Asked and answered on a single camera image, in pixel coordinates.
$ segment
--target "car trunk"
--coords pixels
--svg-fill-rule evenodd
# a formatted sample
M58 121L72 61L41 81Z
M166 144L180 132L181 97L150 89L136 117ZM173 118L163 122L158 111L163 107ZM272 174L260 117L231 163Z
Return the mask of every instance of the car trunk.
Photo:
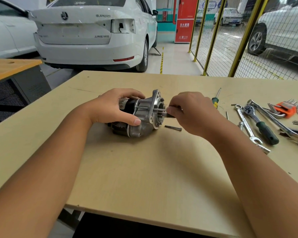
M31 13L43 43L95 45L110 41L112 9L107 6L66 6Z

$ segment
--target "white sedan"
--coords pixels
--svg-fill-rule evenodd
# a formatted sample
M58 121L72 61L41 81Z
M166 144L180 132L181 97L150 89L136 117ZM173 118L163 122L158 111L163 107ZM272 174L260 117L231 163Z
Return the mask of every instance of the white sedan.
M219 13L215 14L213 24L216 23L217 17ZM220 20L220 25L223 26L224 24L235 24L237 27L241 25L243 20L243 15L237 11L236 8L224 8L223 16Z
M287 0L287 6L265 13L258 19L247 51L259 55L266 48L298 56L298 0Z
M148 67L157 45L156 0L55 0L32 11L36 48L54 68Z
M37 27L29 12L0 0L0 58L36 51L33 34Z

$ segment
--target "yellow floor line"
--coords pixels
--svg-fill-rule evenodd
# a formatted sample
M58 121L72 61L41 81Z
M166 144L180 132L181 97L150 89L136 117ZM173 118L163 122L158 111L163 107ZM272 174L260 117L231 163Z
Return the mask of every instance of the yellow floor line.
M162 74L162 66L163 66L163 52L161 54L161 66L160 66L160 74Z

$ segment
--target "car wheel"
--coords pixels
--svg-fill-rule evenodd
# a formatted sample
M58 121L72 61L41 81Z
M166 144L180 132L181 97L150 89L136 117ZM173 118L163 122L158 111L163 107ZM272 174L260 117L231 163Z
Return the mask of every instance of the car wheel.
M154 44L152 45L152 47L156 47L157 42L158 42L158 29L157 29L157 32L156 32L156 40L155 40Z
M261 25L255 28L254 31L252 32L247 45L247 52L251 55L261 54L263 51L266 50L265 42L266 42L266 28Z
M136 66L138 72L145 72L148 67L148 42L145 39L144 55L142 57L141 63Z

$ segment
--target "combination wrench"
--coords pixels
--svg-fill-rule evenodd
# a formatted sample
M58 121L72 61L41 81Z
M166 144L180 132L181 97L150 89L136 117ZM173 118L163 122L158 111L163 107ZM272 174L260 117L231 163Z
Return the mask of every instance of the combination wrench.
M238 113L238 116L240 117L241 121L244 123L244 127L246 128L246 131L247 133L249 134L249 139L254 143L256 144L259 148L262 149L262 151L265 153L265 154L269 154L270 150L267 149L266 147L263 146L263 142L260 138L256 137L252 131L252 129L250 128L250 125L248 124L246 118L244 117L243 115L243 107L239 104L236 104L235 105L235 109Z

